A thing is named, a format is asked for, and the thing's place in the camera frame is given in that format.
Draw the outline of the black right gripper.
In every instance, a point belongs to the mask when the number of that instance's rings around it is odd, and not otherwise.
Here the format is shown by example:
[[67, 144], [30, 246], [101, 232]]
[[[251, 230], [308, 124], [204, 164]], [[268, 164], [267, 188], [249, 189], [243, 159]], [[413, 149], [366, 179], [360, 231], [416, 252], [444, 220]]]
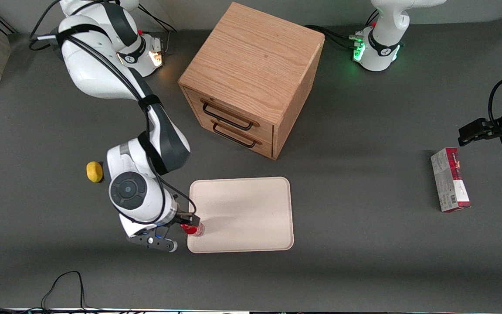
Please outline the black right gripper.
[[165, 223], [164, 225], [161, 225], [160, 227], [165, 227], [166, 229], [171, 228], [173, 225], [179, 224], [188, 224], [189, 226], [192, 227], [199, 227], [200, 226], [200, 218], [195, 214], [195, 213], [186, 213], [186, 212], [181, 212], [177, 211], [175, 215], [173, 216], [173, 219], [171, 219], [170, 222]]

